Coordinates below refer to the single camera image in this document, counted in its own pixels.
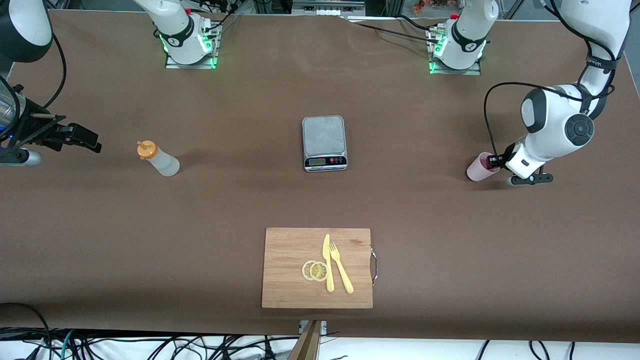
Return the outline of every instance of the lemon slice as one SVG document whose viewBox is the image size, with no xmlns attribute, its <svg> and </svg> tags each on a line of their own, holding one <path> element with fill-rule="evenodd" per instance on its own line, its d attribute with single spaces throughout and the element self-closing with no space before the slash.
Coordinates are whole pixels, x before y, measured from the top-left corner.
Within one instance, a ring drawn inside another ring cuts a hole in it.
<svg viewBox="0 0 640 360">
<path fill-rule="evenodd" d="M 314 278 L 311 277 L 311 266 L 313 266 L 313 264 L 315 263 L 316 262 L 314 260 L 309 260 L 302 266 L 302 276 L 304 276 L 305 279 L 311 281 L 314 280 Z"/>
<path fill-rule="evenodd" d="M 315 281 L 324 281 L 326 279 L 326 264 L 317 262 L 311 265 L 311 277 Z"/>
</svg>

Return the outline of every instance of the yellow knife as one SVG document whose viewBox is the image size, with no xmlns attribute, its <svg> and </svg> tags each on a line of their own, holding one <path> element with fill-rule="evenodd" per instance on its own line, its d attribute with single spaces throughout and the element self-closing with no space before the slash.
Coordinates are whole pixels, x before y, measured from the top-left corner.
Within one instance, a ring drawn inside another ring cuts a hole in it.
<svg viewBox="0 0 640 360">
<path fill-rule="evenodd" d="M 331 254 L 329 251 L 329 234 L 324 237 L 324 245 L 322 245 L 322 257 L 326 261 L 326 290 L 333 292 L 333 274 L 331 273 Z"/>
</svg>

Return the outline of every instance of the digital kitchen scale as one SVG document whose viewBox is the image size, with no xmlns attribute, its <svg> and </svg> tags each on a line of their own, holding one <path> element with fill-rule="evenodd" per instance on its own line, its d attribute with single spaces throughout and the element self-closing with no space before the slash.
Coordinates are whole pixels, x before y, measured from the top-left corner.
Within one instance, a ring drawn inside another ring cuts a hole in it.
<svg viewBox="0 0 640 360">
<path fill-rule="evenodd" d="M 302 120 L 305 171 L 338 171 L 347 168 L 347 141 L 341 116 L 307 117 Z"/>
</svg>

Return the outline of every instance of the white bottle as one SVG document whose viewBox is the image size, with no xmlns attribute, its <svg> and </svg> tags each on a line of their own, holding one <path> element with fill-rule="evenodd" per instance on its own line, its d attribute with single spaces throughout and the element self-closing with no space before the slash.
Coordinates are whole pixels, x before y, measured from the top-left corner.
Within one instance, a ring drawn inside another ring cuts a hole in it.
<svg viewBox="0 0 640 360">
<path fill-rule="evenodd" d="M 175 175 L 180 169 L 178 159 L 162 151 L 151 140 L 138 142 L 138 155 L 140 155 L 141 159 L 150 162 L 164 176 Z"/>
</svg>

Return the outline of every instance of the wooden cutting board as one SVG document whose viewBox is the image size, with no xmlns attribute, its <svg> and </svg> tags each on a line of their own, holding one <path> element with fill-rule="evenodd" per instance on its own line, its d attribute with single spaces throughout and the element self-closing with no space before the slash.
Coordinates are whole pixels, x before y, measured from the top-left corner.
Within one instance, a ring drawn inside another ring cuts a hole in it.
<svg viewBox="0 0 640 360">
<path fill-rule="evenodd" d="M 340 251 L 340 261 L 353 285 L 351 294 L 344 289 L 338 266 L 333 260 L 333 293 L 326 290 L 324 281 L 309 281 L 302 275 L 302 266 L 307 261 L 326 262 L 322 248 L 327 234 Z M 262 307 L 370 309 L 373 307 L 370 260 L 370 229 L 267 228 Z"/>
</svg>

